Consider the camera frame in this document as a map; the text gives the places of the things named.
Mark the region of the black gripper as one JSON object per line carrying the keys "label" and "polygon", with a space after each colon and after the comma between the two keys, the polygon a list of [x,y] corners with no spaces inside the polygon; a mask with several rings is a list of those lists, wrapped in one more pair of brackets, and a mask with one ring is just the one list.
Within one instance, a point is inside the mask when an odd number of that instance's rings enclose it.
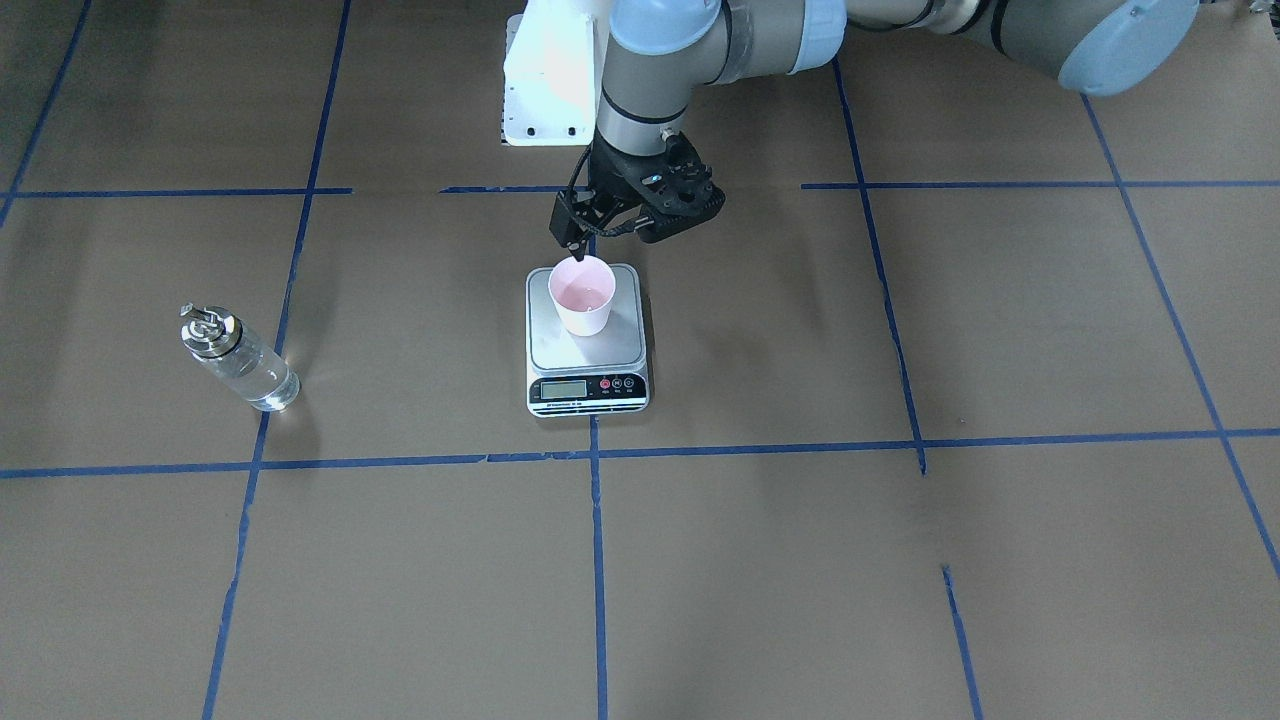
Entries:
{"label": "black gripper", "polygon": [[549,220],[552,237],[576,263],[591,252],[591,237],[636,233],[641,205],[625,172],[635,158],[655,155],[623,152],[604,138],[594,138],[584,150]]}

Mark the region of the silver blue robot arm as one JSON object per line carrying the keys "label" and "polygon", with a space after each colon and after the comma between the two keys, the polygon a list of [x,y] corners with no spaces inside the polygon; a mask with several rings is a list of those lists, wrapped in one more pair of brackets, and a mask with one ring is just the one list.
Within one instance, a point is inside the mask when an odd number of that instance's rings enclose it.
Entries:
{"label": "silver blue robot arm", "polygon": [[1152,74],[1196,1],[614,1],[595,128],[557,193],[549,232],[575,260],[594,238],[657,243],[713,219],[724,192],[684,123],[695,88],[832,61],[847,29],[966,38],[1087,96]]}

